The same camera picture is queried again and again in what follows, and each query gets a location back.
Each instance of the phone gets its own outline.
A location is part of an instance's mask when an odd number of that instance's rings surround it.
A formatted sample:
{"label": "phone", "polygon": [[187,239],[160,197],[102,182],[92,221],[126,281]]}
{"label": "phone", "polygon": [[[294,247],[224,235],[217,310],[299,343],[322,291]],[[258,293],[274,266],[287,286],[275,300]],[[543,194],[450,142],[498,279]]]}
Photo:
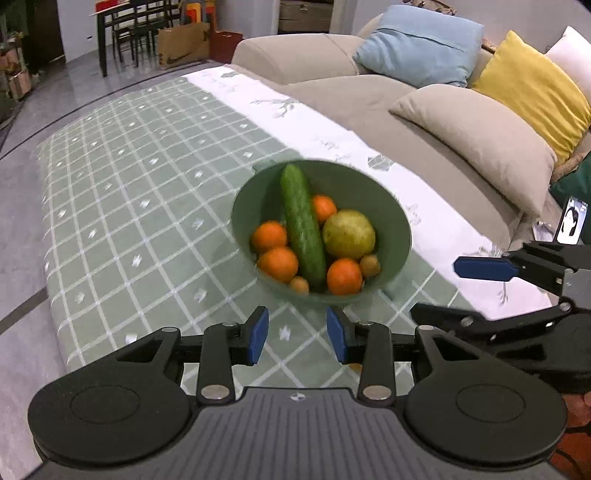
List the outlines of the phone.
{"label": "phone", "polygon": [[576,245],[583,231],[586,216],[587,204],[575,197],[570,197],[562,210],[562,217],[554,234],[554,242]]}

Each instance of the sofa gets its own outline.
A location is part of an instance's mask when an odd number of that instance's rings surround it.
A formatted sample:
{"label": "sofa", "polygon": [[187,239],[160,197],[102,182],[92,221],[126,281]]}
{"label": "sofa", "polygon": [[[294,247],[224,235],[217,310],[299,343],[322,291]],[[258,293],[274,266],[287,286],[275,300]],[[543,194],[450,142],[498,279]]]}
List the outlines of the sofa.
{"label": "sofa", "polygon": [[[447,145],[388,111],[414,87],[371,74],[353,59],[379,19],[368,22],[357,35],[294,34],[244,40],[235,51],[233,67],[355,132],[370,147],[419,175],[501,249],[517,249],[533,240],[531,215]],[[469,86],[491,58],[490,52],[481,49]],[[577,150],[590,147],[587,134]],[[548,193],[540,219],[556,226],[560,214],[561,208]]]}

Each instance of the beige sofa cushion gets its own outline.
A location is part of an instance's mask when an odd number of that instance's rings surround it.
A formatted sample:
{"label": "beige sofa cushion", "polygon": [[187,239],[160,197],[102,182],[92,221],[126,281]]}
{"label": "beige sofa cushion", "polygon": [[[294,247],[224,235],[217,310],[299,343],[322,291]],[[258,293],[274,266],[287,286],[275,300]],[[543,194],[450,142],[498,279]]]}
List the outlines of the beige sofa cushion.
{"label": "beige sofa cushion", "polygon": [[474,90],[429,85],[390,111],[458,152],[523,211],[541,215],[556,154],[506,106]]}
{"label": "beige sofa cushion", "polygon": [[241,41],[232,63],[280,85],[365,73],[353,61],[363,39],[322,33]]}
{"label": "beige sofa cushion", "polygon": [[372,18],[369,22],[367,22],[363,26],[363,28],[359,30],[357,36],[360,38],[368,38],[372,34],[372,32],[378,28],[379,21],[382,18],[382,15],[383,14],[380,14],[377,17]]}
{"label": "beige sofa cushion", "polygon": [[281,87],[370,147],[413,171],[482,235],[508,248],[521,211],[448,146],[388,108],[414,89],[387,77],[361,75]]}
{"label": "beige sofa cushion", "polygon": [[474,70],[472,70],[472,74],[468,77],[468,88],[474,85],[474,82],[478,80],[480,74],[484,71],[491,58],[491,52],[486,51],[484,48],[480,49],[480,53],[476,59],[476,66],[474,67]]}

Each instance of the white wall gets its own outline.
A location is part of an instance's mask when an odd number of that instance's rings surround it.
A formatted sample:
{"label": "white wall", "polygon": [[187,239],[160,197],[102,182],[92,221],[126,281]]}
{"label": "white wall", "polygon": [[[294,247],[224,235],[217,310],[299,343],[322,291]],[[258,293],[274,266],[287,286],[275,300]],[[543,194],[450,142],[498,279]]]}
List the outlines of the white wall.
{"label": "white wall", "polygon": [[[358,0],[352,33],[401,0]],[[591,12],[577,0],[446,0],[459,17],[485,26],[485,35],[500,43],[509,30],[542,52],[571,25],[591,41]]]}
{"label": "white wall", "polygon": [[245,38],[272,35],[277,33],[274,17],[278,4],[279,0],[220,0],[218,28],[241,33]]}
{"label": "white wall", "polygon": [[[89,16],[94,11],[95,0],[57,0],[66,61],[99,48],[96,41],[96,17]],[[107,30],[105,36],[110,44],[111,32]]]}
{"label": "white wall", "polygon": [[330,33],[350,34],[356,8],[357,0],[334,0],[333,14],[330,19]]}

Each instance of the chair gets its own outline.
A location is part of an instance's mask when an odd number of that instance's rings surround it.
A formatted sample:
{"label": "chair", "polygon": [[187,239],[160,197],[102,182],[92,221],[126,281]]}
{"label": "chair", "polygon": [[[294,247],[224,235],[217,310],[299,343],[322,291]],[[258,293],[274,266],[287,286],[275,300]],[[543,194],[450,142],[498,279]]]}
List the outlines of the chair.
{"label": "chair", "polygon": [[120,12],[120,13],[113,13],[112,18],[113,18],[113,27],[111,28],[111,37],[112,37],[112,46],[113,46],[113,58],[116,58],[116,53],[115,53],[115,49],[117,49],[117,52],[119,53],[119,61],[121,63],[123,63],[123,55],[121,53],[121,45],[129,42],[129,48],[131,50],[131,60],[135,60],[135,56],[134,56],[134,49],[133,49],[133,45],[132,45],[132,38],[131,35],[129,33],[129,26],[131,24],[131,20],[129,20],[131,18],[131,13],[129,13],[130,11],[124,11],[124,12]]}
{"label": "chair", "polygon": [[159,3],[161,5],[151,7],[147,0],[131,0],[129,2],[129,6],[134,9],[134,23],[129,28],[129,35],[131,36],[132,58],[135,49],[136,67],[139,66],[138,47],[141,46],[141,38],[146,37],[148,53],[150,53],[150,40],[154,51],[156,51],[155,36],[158,34],[158,30],[171,25],[171,0],[161,0]]}

